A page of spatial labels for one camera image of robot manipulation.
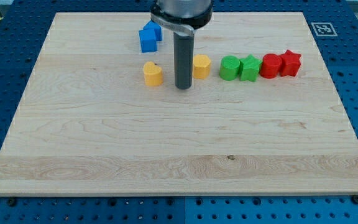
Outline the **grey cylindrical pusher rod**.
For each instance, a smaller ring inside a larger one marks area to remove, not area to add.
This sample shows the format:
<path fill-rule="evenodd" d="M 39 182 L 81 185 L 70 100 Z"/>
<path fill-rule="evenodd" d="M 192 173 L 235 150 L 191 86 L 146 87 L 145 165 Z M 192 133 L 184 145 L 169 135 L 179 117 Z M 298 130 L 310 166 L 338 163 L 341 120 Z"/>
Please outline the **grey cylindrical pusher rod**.
<path fill-rule="evenodd" d="M 175 86 L 186 90 L 192 85 L 194 37 L 173 33 Z"/>

